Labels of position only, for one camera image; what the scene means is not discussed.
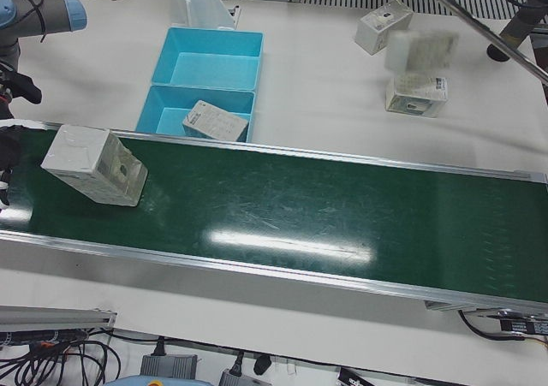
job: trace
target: blue plastic bin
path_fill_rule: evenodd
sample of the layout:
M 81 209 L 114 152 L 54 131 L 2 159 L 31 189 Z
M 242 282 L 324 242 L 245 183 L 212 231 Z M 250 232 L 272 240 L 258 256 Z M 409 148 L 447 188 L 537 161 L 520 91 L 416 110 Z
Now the blue plastic bin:
M 153 85 L 256 91 L 262 33 L 170 28 Z
M 200 100 L 248 120 L 247 140 L 251 138 L 254 93 L 184 86 L 151 86 L 135 130 L 187 136 L 182 121 Z

